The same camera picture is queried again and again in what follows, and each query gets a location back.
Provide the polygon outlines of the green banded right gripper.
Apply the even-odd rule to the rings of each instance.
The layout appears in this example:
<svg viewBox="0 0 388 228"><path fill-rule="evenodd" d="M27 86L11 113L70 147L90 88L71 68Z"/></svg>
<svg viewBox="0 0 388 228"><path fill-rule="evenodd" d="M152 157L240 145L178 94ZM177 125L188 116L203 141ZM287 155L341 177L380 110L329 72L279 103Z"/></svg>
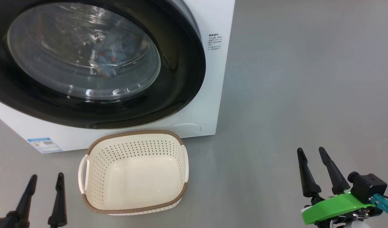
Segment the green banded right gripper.
<svg viewBox="0 0 388 228"><path fill-rule="evenodd" d="M331 221L339 216L359 209L374 207L373 204L364 204L351 193L345 193L350 189L350 185L344 178L334 161L328 155L324 147L319 147L320 157L326 166L332 183L332 193L338 196L328 198L323 201L320 197L321 187L315 182L308 167L308 160L302 148L297 149L298 164L302 185L302 193L306 198L311 198L311 204L302 209L302 218L306 225L314 224L317 228L333 228Z"/></svg>

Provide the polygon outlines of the printed text sticker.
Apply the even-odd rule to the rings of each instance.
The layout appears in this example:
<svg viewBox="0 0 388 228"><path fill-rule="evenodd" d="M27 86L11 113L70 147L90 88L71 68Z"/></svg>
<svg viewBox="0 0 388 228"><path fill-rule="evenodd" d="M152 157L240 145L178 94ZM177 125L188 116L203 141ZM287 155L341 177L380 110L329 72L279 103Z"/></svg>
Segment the printed text sticker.
<svg viewBox="0 0 388 228"><path fill-rule="evenodd" d="M220 50L223 46L223 36L219 33L217 34L209 34L207 49L208 51Z"/></svg>

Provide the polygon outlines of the round filter cover panel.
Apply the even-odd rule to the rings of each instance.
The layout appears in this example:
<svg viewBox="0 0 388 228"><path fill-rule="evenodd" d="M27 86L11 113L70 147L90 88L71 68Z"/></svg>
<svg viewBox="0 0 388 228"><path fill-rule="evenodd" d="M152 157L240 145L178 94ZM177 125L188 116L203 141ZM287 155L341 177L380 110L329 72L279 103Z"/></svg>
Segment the round filter cover panel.
<svg viewBox="0 0 388 228"><path fill-rule="evenodd" d="M193 123L182 123L171 127L170 131L174 133L195 133L200 132L201 127Z"/></svg>

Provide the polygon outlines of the blue energy label sticker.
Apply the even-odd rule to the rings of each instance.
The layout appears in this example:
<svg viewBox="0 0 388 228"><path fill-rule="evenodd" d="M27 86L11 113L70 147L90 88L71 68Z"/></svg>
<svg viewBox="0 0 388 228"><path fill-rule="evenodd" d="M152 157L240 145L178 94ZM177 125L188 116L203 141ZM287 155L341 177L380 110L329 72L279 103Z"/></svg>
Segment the blue energy label sticker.
<svg viewBox="0 0 388 228"><path fill-rule="evenodd" d="M50 138L27 139L27 141L42 154L63 151Z"/></svg>

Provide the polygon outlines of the black round washing machine door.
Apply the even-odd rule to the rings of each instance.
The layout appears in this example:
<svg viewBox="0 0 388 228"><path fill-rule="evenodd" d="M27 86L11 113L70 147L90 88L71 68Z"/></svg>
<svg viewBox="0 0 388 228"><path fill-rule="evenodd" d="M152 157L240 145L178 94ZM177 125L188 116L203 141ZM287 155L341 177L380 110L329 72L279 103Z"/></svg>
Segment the black round washing machine door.
<svg viewBox="0 0 388 228"><path fill-rule="evenodd" d="M102 77L90 64L111 29L145 32L146 54ZM206 71L185 0L0 0L0 103L84 129L153 123L198 94Z"/></svg>

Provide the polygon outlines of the cream perforated laundry basket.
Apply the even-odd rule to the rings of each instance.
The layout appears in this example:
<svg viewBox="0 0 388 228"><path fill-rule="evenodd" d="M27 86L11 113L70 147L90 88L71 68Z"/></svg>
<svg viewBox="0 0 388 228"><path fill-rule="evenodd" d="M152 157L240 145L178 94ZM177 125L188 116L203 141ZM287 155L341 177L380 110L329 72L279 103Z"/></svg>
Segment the cream perforated laundry basket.
<svg viewBox="0 0 388 228"><path fill-rule="evenodd" d="M165 130L101 137L88 148L78 169L85 205L113 216L172 209L182 200L188 181L185 143Z"/></svg>

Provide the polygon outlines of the white front-load washing machine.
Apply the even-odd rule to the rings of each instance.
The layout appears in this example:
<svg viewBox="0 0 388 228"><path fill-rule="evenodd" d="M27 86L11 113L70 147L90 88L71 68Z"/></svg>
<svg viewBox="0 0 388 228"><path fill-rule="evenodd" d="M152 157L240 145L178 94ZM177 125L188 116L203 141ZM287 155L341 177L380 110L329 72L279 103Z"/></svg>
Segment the white front-load washing machine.
<svg viewBox="0 0 388 228"><path fill-rule="evenodd" d="M153 123L135 127L84 129L42 121L0 103L0 120L26 141L27 139L50 138L63 151L86 149L98 138L114 133L142 130L170 131L171 127L182 123L197 124L201 127L201 131L177 133L181 138L214 135L218 122L235 1L185 0L200 29L200 37L205 51L206 71L198 94L175 114ZM220 50L208 51L208 35L217 33L223 36L223 46Z"/></svg>

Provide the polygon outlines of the blue orange print garment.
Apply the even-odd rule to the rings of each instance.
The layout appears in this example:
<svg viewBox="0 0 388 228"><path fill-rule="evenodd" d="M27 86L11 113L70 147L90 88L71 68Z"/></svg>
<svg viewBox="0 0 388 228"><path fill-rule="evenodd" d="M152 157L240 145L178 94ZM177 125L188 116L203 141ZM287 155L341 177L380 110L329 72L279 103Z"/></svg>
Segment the blue orange print garment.
<svg viewBox="0 0 388 228"><path fill-rule="evenodd" d="M113 28L94 45L89 64L108 79L145 55L150 46L151 40L145 32Z"/></svg>

